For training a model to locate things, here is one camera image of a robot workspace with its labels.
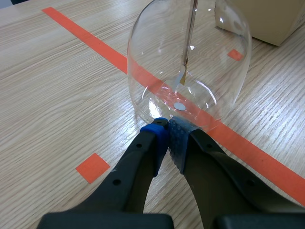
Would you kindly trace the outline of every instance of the blue gripper pad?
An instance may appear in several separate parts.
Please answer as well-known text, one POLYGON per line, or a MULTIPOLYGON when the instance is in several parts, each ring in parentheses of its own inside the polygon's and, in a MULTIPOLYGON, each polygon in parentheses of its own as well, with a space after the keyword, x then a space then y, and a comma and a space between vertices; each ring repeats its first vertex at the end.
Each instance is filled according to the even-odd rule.
POLYGON ((173 117, 169 121, 169 151, 173 162, 181 174, 184 171, 188 137, 196 129, 200 128, 183 118, 173 117))

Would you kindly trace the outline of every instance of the wood grain surface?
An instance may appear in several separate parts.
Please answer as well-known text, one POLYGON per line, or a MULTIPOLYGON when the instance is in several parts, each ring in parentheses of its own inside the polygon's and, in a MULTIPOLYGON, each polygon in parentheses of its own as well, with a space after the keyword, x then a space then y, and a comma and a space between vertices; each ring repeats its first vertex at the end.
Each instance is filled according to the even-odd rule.
MULTIPOLYGON (((75 168, 94 152, 114 166, 144 125, 126 75, 41 10, 56 8, 126 56, 132 25, 149 2, 31 0, 0 10, 0 228, 33 229, 43 214, 83 201, 109 171, 89 185, 75 168)), ((304 75, 304 26, 280 47, 253 39, 246 80, 224 120, 302 177, 304 75)), ((202 228, 168 155, 145 212, 170 214, 178 229, 202 228)))

